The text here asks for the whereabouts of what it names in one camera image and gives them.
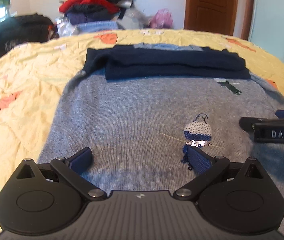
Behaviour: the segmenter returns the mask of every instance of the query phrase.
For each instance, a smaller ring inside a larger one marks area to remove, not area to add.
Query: bed
[[[284,64],[279,59],[248,41],[221,34],[118,30],[23,44],[0,59],[0,190],[21,160],[38,160],[63,89],[83,68],[86,49],[142,42],[237,52],[252,73],[284,96]]]

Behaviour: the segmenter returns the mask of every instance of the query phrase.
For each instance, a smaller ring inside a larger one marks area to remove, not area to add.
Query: door panel
[[[185,28],[232,35],[237,0],[187,0]]]

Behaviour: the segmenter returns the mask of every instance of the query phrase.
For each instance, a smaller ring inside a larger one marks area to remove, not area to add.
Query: gray sweater
[[[256,144],[239,127],[242,116],[276,118],[284,99],[264,80],[154,77],[107,82],[103,71],[80,71],[58,104],[39,163],[90,147],[93,166],[82,176],[106,191],[177,190],[195,174],[181,163],[184,127],[205,113],[212,129],[203,150],[232,162],[256,157],[284,197],[284,145]],[[284,234],[284,220],[280,227]]]

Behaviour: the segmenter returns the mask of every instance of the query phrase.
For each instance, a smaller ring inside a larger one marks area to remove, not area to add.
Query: gray ribbed panel
[[[262,236],[236,236],[202,219],[194,204],[173,199],[168,191],[114,191],[101,202],[92,202],[69,227],[47,236],[17,236],[0,240],[284,240],[273,231]]]

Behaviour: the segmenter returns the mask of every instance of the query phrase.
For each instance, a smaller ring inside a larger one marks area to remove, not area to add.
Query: pink plastic bag
[[[153,29],[171,29],[173,25],[172,14],[168,9],[159,10],[151,19],[150,27]]]

